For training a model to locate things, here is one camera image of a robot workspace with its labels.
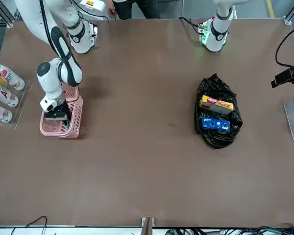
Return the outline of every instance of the metal frame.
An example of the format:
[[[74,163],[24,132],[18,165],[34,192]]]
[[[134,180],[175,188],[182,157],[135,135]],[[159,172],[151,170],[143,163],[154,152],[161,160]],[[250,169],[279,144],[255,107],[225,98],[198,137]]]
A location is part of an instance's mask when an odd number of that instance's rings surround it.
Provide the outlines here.
[[[19,18],[20,14],[18,9],[13,14],[6,8],[6,6],[0,1],[0,17],[8,27],[13,26],[13,22]]]
[[[293,18],[294,16],[294,6],[292,7],[292,9],[288,12],[288,14],[286,16],[283,17],[284,19],[284,24],[285,25],[292,25],[292,21],[291,19]]]

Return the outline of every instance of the brown table surface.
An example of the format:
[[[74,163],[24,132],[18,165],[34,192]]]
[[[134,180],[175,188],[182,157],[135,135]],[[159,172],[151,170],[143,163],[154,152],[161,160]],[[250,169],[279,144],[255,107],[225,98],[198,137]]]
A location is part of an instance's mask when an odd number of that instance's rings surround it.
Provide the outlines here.
[[[34,85],[15,131],[0,126],[0,225],[46,215],[49,225],[258,227],[294,223],[294,143],[272,89],[285,68],[274,53],[282,19],[234,20],[222,52],[198,44],[179,20],[99,23],[83,68],[81,135],[44,137],[36,68],[55,57],[23,23],[0,61]],[[280,50],[294,64],[294,38]],[[194,131],[194,102],[214,73],[238,95],[244,121],[234,144],[212,150]]]

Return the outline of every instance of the cable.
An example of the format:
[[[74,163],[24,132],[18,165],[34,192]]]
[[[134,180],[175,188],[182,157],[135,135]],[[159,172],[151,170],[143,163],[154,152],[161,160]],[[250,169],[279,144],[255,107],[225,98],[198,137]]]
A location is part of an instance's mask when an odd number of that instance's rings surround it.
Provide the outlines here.
[[[47,226],[47,222],[48,222],[47,217],[44,216],[44,215],[40,216],[38,219],[35,219],[33,222],[30,222],[29,224],[26,224],[26,225],[25,225],[25,228],[27,229],[29,226],[31,226],[32,224],[38,222],[38,221],[41,220],[42,218],[45,219],[45,225],[44,225],[44,227],[43,227],[43,230],[41,231],[41,235],[43,235],[43,234],[44,234],[44,230],[45,230],[45,228],[46,228],[46,226]]]
[[[49,42],[52,50],[57,55],[59,55],[58,52],[56,51],[56,49],[54,48],[53,43],[52,43],[52,40],[51,40],[51,36],[50,36],[50,33],[49,33],[48,22],[47,22],[47,18],[46,18],[46,12],[45,12],[45,7],[44,7],[43,0],[39,0],[39,4],[40,4],[41,14],[42,14],[42,17],[43,17],[44,28],[45,28],[45,32],[46,32],[46,35],[47,35],[48,42]]]
[[[179,20],[185,20],[187,23],[189,23],[191,26],[192,26],[192,28],[193,28],[193,30],[197,33],[197,34],[201,34],[201,33],[199,33],[196,29],[195,29],[195,27],[199,27],[199,24],[194,24],[193,22],[192,22],[192,20],[191,20],[191,18],[188,20],[188,19],[186,19],[185,17],[183,17],[183,16],[180,16],[179,17]]]
[[[275,52],[275,61],[276,61],[276,63],[277,63],[278,65],[281,65],[281,66],[284,66],[284,67],[288,67],[288,68],[292,68],[292,69],[294,69],[294,66],[293,66],[293,65],[284,64],[284,63],[281,63],[281,62],[278,61],[278,52],[279,52],[281,46],[283,45],[283,43],[285,42],[285,40],[286,40],[291,34],[293,34],[293,33],[294,33],[294,29],[293,29],[291,32],[289,32],[289,33],[283,38],[283,40],[280,42],[280,44],[279,44],[279,46],[278,46],[278,48],[277,48],[277,50],[276,50],[276,52]]]
[[[87,14],[89,14],[89,15],[91,15],[91,16],[96,16],[96,17],[104,17],[104,18],[106,18],[106,19],[109,21],[108,17],[106,17],[106,16],[101,16],[101,15],[95,15],[95,14],[89,13],[88,11],[85,11],[83,8],[81,8],[81,7],[76,3],[75,0],[72,0],[72,1],[75,3],[75,5],[76,5],[79,9],[81,9],[81,10],[84,11],[84,12],[86,12]]]
[[[191,233],[189,231],[187,231],[186,229],[182,229],[182,230],[184,230],[184,234],[185,234],[185,232],[187,232],[188,235],[191,235]]]
[[[226,235],[231,235],[234,231],[236,231],[236,229],[234,229],[232,232],[230,232],[229,234],[227,234],[226,233]]]
[[[78,97],[77,97],[77,99],[67,101],[67,103],[73,103],[73,102],[76,102],[79,99],[79,86],[77,86],[77,89],[78,89]]]
[[[192,26],[198,27],[198,24],[194,24],[194,23],[192,22],[191,18],[188,20],[188,19],[186,19],[185,17],[180,16],[178,19],[179,19],[179,20],[185,20],[187,23],[191,24]]]
[[[11,232],[10,235],[14,234],[14,231],[15,231],[15,230],[16,230],[16,228],[13,228],[13,230],[12,230],[12,232]]]

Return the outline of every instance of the pink basket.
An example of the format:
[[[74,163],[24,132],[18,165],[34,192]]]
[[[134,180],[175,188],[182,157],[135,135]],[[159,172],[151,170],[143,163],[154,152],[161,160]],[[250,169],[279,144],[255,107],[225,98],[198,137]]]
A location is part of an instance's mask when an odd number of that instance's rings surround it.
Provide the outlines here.
[[[78,98],[77,87],[71,87],[67,84],[62,84],[65,92],[66,101],[76,100]],[[41,114],[40,131],[44,136],[55,136],[60,138],[75,139],[79,134],[80,121],[82,117],[83,99],[79,96],[78,100],[68,103],[72,112],[72,119],[69,129],[61,121],[47,121],[45,120],[45,112]]]

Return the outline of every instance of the robotic arm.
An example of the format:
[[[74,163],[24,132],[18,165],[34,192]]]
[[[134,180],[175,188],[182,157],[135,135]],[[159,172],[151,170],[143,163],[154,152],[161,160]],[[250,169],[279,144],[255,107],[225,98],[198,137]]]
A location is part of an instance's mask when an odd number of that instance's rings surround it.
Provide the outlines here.
[[[199,39],[209,51],[218,52],[226,42],[233,19],[234,5],[245,4],[251,0],[213,0],[217,5],[216,17],[199,25]]]
[[[69,0],[15,0],[15,3],[30,32],[49,44],[59,57],[43,62],[37,68],[39,83],[46,93],[40,102],[46,112],[45,118],[70,120],[71,112],[61,84],[64,82],[76,87],[83,74],[50,12],[64,23],[77,53],[87,53],[94,46],[94,26],[79,16]]]

